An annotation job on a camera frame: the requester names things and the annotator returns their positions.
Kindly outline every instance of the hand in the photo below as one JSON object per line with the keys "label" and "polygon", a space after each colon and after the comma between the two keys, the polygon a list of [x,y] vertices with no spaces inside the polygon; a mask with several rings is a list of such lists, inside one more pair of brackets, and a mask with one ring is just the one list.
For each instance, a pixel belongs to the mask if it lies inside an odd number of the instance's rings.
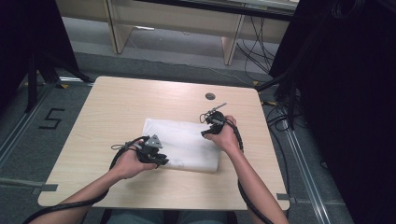
{"label": "hand", "polygon": [[[229,119],[236,126],[236,120],[233,116],[227,115],[225,118]],[[216,146],[221,148],[221,150],[227,154],[240,151],[238,140],[236,139],[235,133],[233,132],[233,128],[227,123],[224,124],[219,134],[207,133],[205,134],[204,138],[212,140]]]}
{"label": "hand", "polygon": [[113,169],[118,173],[120,179],[132,178],[145,170],[152,170],[157,167],[154,163],[143,163],[137,159],[136,152],[133,150],[126,150],[117,160]]}

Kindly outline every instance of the small hole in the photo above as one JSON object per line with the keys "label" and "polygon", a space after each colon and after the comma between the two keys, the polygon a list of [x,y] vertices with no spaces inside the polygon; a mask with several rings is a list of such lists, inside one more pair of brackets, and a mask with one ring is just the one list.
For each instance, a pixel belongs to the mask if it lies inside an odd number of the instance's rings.
{"label": "small hole", "polygon": [[208,99],[208,100],[214,100],[214,99],[216,98],[216,95],[213,94],[213,93],[211,93],[211,92],[208,92],[208,93],[205,95],[205,97],[206,97],[206,99]]}

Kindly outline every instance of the folded white towel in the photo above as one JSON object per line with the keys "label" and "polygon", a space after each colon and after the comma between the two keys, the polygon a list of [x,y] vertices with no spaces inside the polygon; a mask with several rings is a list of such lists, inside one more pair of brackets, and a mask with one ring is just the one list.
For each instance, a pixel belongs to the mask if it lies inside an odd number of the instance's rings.
{"label": "folded white towel", "polygon": [[201,131],[207,129],[206,124],[146,119],[143,135],[157,134],[163,144],[159,153],[165,154],[169,162],[160,167],[213,173],[218,170],[220,150],[201,136]]}

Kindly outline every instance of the gray carpet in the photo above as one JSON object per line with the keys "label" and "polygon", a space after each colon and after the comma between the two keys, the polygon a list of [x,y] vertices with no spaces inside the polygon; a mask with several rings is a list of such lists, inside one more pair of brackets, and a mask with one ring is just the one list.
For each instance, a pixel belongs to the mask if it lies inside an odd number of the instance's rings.
{"label": "gray carpet", "polygon": [[[76,53],[81,71],[91,77],[101,75],[115,77],[138,77],[144,79],[170,80],[192,83],[216,84],[225,86],[251,87],[252,80],[244,71],[216,70],[223,75],[209,69],[194,68],[185,65],[170,65],[164,63],[150,63],[143,60],[116,58],[109,56],[93,56]],[[70,76],[60,71],[61,76]],[[251,74],[255,78],[268,79],[260,74]],[[44,182],[56,162],[64,142],[70,133],[82,105],[90,92],[90,87],[70,85],[67,89],[53,89],[40,107],[35,119],[32,121],[21,141],[17,144],[7,162],[1,167],[0,177],[23,179]],[[273,101],[276,87],[260,93],[263,100]],[[7,134],[12,130],[21,117],[26,102],[26,87],[18,90],[15,99],[6,111],[0,115],[0,143],[4,142]],[[45,120],[52,108],[64,111],[52,111],[51,117],[60,119],[56,129],[42,129],[40,127],[53,127],[54,120]],[[268,115],[273,108],[265,105],[263,113]],[[298,117],[296,122],[304,126],[304,118]],[[292,203],[289,210],[290,223],[318,223],[312,205],[309,202],[304,182],[290,151],[287,137],[281,131],[274,129],[276,137],[283,148],[286,164],[283,162],[280,147],[273,136],[273,143],[278,157],[279,166],[286,181],[286,172],[290,178],[290,196],[296,198],[297,203]],[[341,197],[332,177],[326,169],[320,166],[320,153],[312,139],[309,129],[296,126],[296,133],[304,154],[308,160],[312,175],[314,176],[321,196],[325,200],[328,212],[333,223],[353,223],[345,206],[340,203]],[[36,199],[32,195],[32,188],[0,186],[0,223],[21,223],[26,217],[39,209]],[[84,223],[98,223],[103,209],[94,208],[87,215]],[[246,212],[238,212],[239,223],[249,223]]]}

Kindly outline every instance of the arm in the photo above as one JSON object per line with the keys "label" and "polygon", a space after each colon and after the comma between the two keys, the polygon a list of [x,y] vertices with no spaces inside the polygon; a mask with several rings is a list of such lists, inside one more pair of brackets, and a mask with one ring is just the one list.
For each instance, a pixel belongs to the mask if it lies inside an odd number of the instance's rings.
{"label": "arm", "polygon": [[[116,165],[102,175],[87,187],[81,189],[73,194],[62,203],[75,203],[86,201],[102,195],[111,186],[116,184],[122,179],[132,178],[145,170],[151,170],[156,167],[153,163],[142,163],[136,157],[136,152],[127,150],[118,159]],[[90,209],[90,206],[78,207],[73,209],[66,209],[54,213],[49,213],[44,216],[38,217],[31,223],[78,223],[82,220],[85,213]]]}
{"label": "arm", "polygon": [[[226,116],[226,119],[229,119],[236,125],[236,121],[232,116]],[[233,129],[226,124],[221,130],[221,133],[209,133],[205,135],[205,138],[212,140],[230,157],[246,195],[256,208],[274,223],[288,223],[276,199],[251,167],[243,152],[239,149]],[[253,212],[250,210],[248,210],[248,212],[254,223],[262,223]]]}

